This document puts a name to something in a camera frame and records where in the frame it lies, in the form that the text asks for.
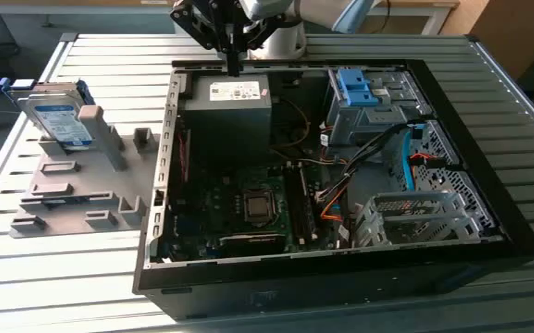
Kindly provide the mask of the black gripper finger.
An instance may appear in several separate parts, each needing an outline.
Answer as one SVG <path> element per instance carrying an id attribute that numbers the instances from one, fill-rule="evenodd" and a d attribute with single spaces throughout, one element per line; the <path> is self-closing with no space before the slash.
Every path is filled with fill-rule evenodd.
<path id="1" fill-rule="evenodd" d="M 242 60 L 241 56 L 246 54 L 249 50 L 257 50 L 267 38 L 274 34 L 279 27 L 279 16 L 269 17 L 261 20 L 257 25 L 250 28 L 246 32 L 245 24 L 250 23 L 250 20 L 238 15 L 234 18 L 234 33 L 233 33 L 233 75 L 241 75 Z"/>
<path id="2" fill-rule="evenodd" d="M 233 46 L 226 23 L 218 18 L 211 23 L 194 7 L 193 1 L 175 2 L 171 18 L 203 48 L 215 49 L 222 54 L 227 63 L 229 75 L 233 76 Z"/>

